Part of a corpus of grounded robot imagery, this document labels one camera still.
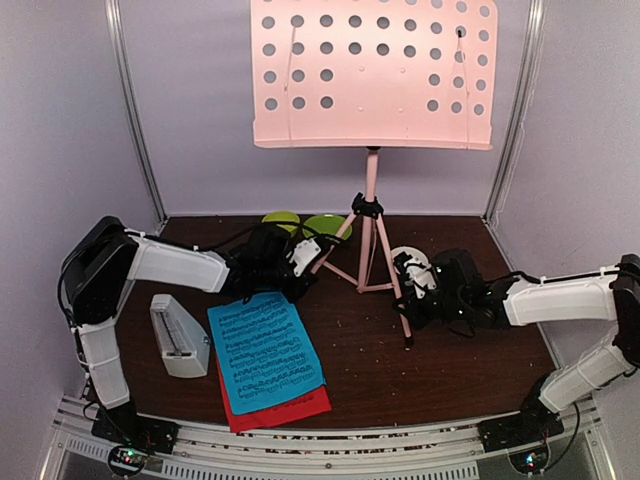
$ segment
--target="metal frame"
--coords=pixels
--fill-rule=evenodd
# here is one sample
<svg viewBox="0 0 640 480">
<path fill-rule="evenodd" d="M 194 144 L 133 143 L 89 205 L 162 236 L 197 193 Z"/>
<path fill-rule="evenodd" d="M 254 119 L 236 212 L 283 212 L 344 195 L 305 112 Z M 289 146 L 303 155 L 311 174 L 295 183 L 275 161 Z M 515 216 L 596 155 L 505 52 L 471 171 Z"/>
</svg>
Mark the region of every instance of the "metal frame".
<svg viewBox="0 0 640 480">
<path fill-rule="evenodd" d="M 167 213 L 164 209 L 162 198 L 160 197 L 160 190 L 153 173 L 153 168 L 151 167 L 149 152 L 142 132 L 140 114 L 138 112 L 138 105 L 133 91 L 133 81 L 127 57 L 122 19 L 120 17 L 120 0 L 105 0 L 105 8 L 107 12 L 107 23 L 109 26 L 109 33 L 111 35 L 111 42 L 113 43 L 116 63 L 120 73 L 122 93 L 127 107 L 129 128 L 136 148 L 138 163 L 140 164 L 149 195 L 151 195 L 156 219 L 158 223 L 162 223 L 167 219 Z"/>
<path fill-rule="evenodd" d="M 546 0 L 531 0 L 522 65 L 518 78 L 518 90 L 502 149 L 498 172 L 496 173 L 489 203 L 483 217 L 489 225 L 495 225 L 496 223 L 501 203 L 508 193 L 511 174 L 515 168 L 523 136 L 523 123 L 533 98 L 535 80 L 542 56 L 543 25 L 546 8 Z"/>
<path fill-rule="evenodd" d="M 91 436 L 92 420 L 83 416 L 86 400 L 63 397 L 55 417 L 47 461 L 39 478 L 58 478 L 65 452 L 102 461 L 112 448 L 107 441 Z M 592 457 L 598 463 L 601 480 L 615 480 L 604 444 L 600 416 L 591 398 L 579 402 L 583 435 L 590 435 Z M 96 407 L 87 409 L 96 414 Z M 477 462 L 503 456 L 506 450 L 484 453 L 477 423 L 485 418 L 411 427 L 359 430 L 253 430 L 233 434 L 221 425 L 177 421 L 180 425 L 172 455 L 152 457 L 146 473 L 162 478 L 256 480 L 381 480 L 395 478 L 446 478 L 446 473 L 465 470 L 477 479 Z M 565 433 L 572 435 L 575 413 L 562 414 Z M 536 444 L 523 445 L 529 449 Z"/>
</svg>

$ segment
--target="green cup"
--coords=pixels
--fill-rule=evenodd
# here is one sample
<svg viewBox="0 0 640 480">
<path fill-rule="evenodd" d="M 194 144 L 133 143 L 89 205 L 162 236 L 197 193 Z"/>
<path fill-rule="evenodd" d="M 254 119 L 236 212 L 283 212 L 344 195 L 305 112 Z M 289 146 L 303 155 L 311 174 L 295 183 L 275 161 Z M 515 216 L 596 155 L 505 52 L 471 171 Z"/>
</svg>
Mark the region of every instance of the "green cup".
<svg viewBox="0 0 640 480">
<path fill-rule="evenodd" d="M 309 228 L 313 228 L 318 233 L 335 236 L 345 220 L 346 219 L 344 217 L 341 217 L 340 215 L 332 215 L 330 213 L 326 213 L 324 215 L 316 215 L 315 217 L 311 217 L 309 220 L 304 222 L 304 224 Z M 342 235 L 342 239 L 349 239 L 352 233 L 353 228 L 351 227 L 351 225 L 349 225 L 347 231 L 344 232 L 344 235 Z M 313 236 L 313 233 L 306 228 L 303 228 L 303 234 L 305 238 Z"/>
<path fill-rule="evenodd" d="M 277 223 L 277 222 L 289 222 L 289 223 L 300 223 L 300 217 L 293 212 L 273 212 L 268 215 L 265 215 L 262 218 L 262 223 Z M 296 233 L 298 233 L 298 226 L 296 225 L 280 225 L 278 226 L 291 234 L 292 237 L 295 237 Z"/>
</svg>

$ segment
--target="wooden table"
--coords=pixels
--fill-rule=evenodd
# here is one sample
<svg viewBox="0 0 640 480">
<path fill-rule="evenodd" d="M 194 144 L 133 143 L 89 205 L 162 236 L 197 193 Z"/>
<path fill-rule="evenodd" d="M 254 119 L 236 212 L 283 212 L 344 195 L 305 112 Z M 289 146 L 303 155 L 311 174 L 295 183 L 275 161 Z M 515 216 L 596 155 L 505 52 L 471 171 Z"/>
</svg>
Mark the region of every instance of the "wooden table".
<svg viewBox="0 0 640 480">
<path fill-rule="evenodd" d="M 432 256 L 468 249 L 485 278 L 507 272 L 479 218 L 386 217 L 392 246 L 411 245 Z M 211 244 L 256 221 L 248 217 L 174 218 L 166 238 Z M 359 225 L 354 240 L 359 237 Z M 332 262 L 355 273 L 359 243 L 337 249 Z M 373 281 L 386 281 L 378 259 Z M 554 369 L 536 326 L 479 331 L 465 339 L 432 324 L 414 333 L 404 350 L 391 292 L 360 295 L 322 269 L 320 281 L 297 304 L 322 362 L 333 412 L 291 424 L 294 428 L 411 425 L 517 410 L 532 384 Z M 158 354 L 149 305 L 153 295 L 173 295 L 210 332 L 206 310 L 228 298 L 183 287 L 137 282 L 118 322 L 117 335 L 132 395 L 141 413 L 226 424 L 211 356 L 209 375 L 170 377 Z"/>
</svg>

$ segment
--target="music stand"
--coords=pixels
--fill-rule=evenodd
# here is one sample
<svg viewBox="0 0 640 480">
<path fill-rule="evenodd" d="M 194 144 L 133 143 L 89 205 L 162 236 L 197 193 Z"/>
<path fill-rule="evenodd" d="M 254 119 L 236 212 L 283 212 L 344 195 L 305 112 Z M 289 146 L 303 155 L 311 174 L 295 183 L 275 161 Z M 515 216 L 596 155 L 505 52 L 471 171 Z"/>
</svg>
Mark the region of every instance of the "music stand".
<svg viewBox="0 0 640 480">
<path fill-rule="evenodd" d="M 359 292 L 401 290 L 375 195 L 380 147 L 491 149 L 498 11 L 491 0 L 252 0 L 255 144 L 368 147 Z M 377 230 L 391 282 L 369 286 Z M 407 346 L 406 318 L 400 317 Z"/>
</svg>

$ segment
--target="black bracket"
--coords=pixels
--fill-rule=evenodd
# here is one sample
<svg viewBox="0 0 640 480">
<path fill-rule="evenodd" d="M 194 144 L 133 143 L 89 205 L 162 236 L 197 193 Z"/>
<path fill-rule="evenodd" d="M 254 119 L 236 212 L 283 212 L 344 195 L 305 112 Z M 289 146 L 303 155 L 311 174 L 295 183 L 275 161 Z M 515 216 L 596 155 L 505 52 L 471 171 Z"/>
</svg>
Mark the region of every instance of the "black bracket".
<svg viewBox="0 0 640 480">
<path fill-rule="evenodd" d="M 538 380 L 522 402 L 520 412 L 506 417 L 485 420 L 478 424 L 485 453 L 513 449 L 554 437 L 564 432 L 560 416 L 541 401 L 540 392 L 548 375 Z"/>
<path fill-rule="evenodd" d="M 170 455 L 178 430 L 177 423 L 138 415 L 133 400 L 130 400 L 109 411 L 100 408 L 91 434 L 144 452 Z"/>
<path fill-rule="evenodd" d="M 384 213 L 384 208 L 382 208 L 382 205 L 378 203 L 378 197 L 375 197 L 373 202 L 367 202 L 362 193 L 359 193 L 356 195 L 356 198 L 353 199 L 351 208 L 353 209 L 353 213 L 356 215 L 364 215 L 365 217 L 374 218 L 376 220 Z"/>
</svg>

